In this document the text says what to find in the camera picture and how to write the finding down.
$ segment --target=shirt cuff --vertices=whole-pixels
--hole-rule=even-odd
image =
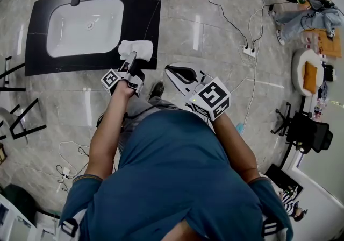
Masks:
[[[80,176],[76,177],[76,178],[73,180],[73,184],[74,184],[76,181],[80,180],[80,179],[87,179],[87,178],[96,179],[96,180],[98,180],[98,181],[100,181],[100,182],[103,182],[103,179],[100,178],[100,177],[98,177],[98,176],[96,176],[96,175],[85,174],[85,175],[80,175]]]
[[[248,182],[249,185],[251,185],[252,183],[256,182],[256,181],[260,181],[260,180],[267,180],[271,183],[271,180],[267,177],[258,177],[256,179],[253,179],[252,181]]]

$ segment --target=round ottoman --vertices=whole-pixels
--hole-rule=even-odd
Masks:
[[[291,80],[295,89],[303,96],[309,97],[311,92],[303,88],[303,67],[306,62],[317,67],[317,90],[324,82],[324,68],[321,65],[320,57],[312,49],[299,49],[292,59]]]

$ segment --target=orange cushion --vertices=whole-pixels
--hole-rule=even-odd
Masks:
[[[317,70],[318,68],[306,62],[303,88],[315,94],[317,92]]]

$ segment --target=shoe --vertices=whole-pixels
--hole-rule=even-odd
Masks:
[[[276,30],[276,35],[277,35],[277,39],[278,39],[278,42],[284,46],[285,42],[284,40],[281,38],[281,31],[280,30]]]
[[[280,26],[280,25],[281,25],[280,22],[276,21],[276,11],[273,11],[273,12],[271,13],[271,17],[273,18],[273,20],[275,21],[275,23],[276,23],[277,26]]]
[[[152,97],[161,97],[163,93],[164,87],[163,82],[159,81],[157,84],[154,85],[152,91],[150,92],[150,98]]]

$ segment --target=black office chair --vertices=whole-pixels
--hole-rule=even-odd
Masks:
[[[306,112],[295,113],[294,117],[290,118],[290,104],[287,103],[287,105],[289,106],[287,117],[284,118],[278,111],[283,118],[282,126],[276,131],[271,130],[271,133],[276,134],[283,129],[279,135],[286,135],[286,143],[294,145],[296,150],[300,150],[302,154],[309,153],[311,149],[317,153],[320,153],[321,150],[328,150],[333,138],[329,125],[312,120],[311,113]]]

